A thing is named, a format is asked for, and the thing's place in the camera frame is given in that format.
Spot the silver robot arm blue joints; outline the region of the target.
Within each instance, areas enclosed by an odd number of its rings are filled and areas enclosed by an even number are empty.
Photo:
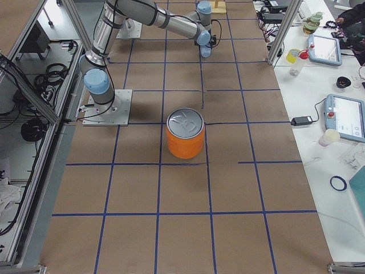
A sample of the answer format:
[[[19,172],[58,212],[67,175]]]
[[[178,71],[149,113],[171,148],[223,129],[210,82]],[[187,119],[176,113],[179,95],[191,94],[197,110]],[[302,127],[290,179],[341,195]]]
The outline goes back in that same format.
[[[79,60],[84,85],[94,101],[95,115],[113,114],[121,104],[106,65],[118,33],[128,36],[136,22],[154,25],[195,41],[201,56],[207,58],[214,44],[211,12],[208,1],[199,2],[187,15],[174,14],[154,1],[105,1],[104,16],[91,49]]]

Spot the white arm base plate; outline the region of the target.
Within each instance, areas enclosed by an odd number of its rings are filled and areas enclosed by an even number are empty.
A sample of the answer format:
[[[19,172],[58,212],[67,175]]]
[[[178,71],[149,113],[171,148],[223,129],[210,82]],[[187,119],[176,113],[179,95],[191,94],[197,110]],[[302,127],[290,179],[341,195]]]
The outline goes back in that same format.
[[[89,96],[88,104],[93,106],[86,108],[84,126],[128,126],[131,110],[132,90],[115,90],[113,103],[107,105],[96,104]]]

